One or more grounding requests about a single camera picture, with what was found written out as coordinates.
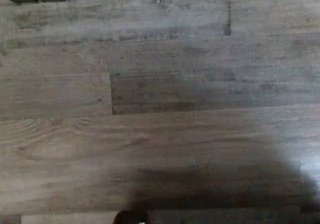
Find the gray wooden plank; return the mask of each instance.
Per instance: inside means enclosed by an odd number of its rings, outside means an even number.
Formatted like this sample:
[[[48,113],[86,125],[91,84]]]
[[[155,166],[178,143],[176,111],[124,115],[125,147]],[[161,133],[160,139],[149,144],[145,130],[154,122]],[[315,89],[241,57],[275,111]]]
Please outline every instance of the gray wooden plank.
[[[113,113],[319,103],[318,37],[182,40],[150,44],[139,54],[141,45],[116,55],[123,65],[107,66]]]
[[[1,42],[145,41],[224,35],[228,0],[69,0],[2,6]]]
[[[0,79],[0,120],[111,113],[109,75],[26,75]]]
[[[319,0],[230,0],[233,35],[319,31]]]
[[[302,150],[319,129],[319,111],[285,106],[1,121],[0,211],[308,203],[313,192],[304,190],[313,181],[301,177],[300,160],[312,158]]]

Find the wood grain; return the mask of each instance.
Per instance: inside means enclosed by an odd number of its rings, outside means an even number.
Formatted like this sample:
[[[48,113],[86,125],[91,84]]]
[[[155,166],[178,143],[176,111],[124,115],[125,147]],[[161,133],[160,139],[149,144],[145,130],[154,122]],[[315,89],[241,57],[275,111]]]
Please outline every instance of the wood grain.
[[[0,122],[0,211],[310,203],[319,106]]]
[[[2,44],[145,41],[222,36],[228,0],[68,0],[2,6]]]
[[[233,35],[316,33],[319,0],[230,0]]]
[[[0,79],[0,120],[111,113],[109,75],[31,75]]]

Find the wooden floor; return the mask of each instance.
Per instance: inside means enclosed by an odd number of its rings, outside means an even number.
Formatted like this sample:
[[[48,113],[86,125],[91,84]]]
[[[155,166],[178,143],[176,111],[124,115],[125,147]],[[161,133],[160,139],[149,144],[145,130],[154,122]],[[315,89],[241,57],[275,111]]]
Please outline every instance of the wooden floor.
[[[320,0],[0,0],[0,224],[315,223],[319,31]]]

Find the laminate floor plank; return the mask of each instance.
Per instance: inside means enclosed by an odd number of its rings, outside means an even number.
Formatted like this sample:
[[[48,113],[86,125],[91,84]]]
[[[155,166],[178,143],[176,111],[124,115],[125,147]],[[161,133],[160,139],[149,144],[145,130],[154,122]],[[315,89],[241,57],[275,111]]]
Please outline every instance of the laminate floor plank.
[[[67,0],[1,7],[1,44],[145,41],[223,36],[228,0]]]
[[[0,122],[0,211],[309,204],[318,105]]]
[[[319,0],[230,0],[232,35],[319,31]]]
[[[25,75],[0,79],[0,120],[65,118],[112,113],[107,73]]]

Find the floor board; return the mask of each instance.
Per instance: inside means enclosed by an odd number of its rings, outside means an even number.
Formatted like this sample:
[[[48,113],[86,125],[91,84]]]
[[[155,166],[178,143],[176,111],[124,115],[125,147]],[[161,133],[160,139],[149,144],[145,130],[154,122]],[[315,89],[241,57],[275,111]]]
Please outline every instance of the floor board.
[[[109,75],[65,74],[0,79],[0,120],[112,113]]]
[[[300,163],[318,156],[319,110],[2,121],[0,211],[310,204],[316,183]]]
[[[316,33],[319,0],[230,0],[233,35]]]
[[[145,41],[223,36],[230,31],[228,0],[68,0],[4,5],[4,46],[86,40]]]

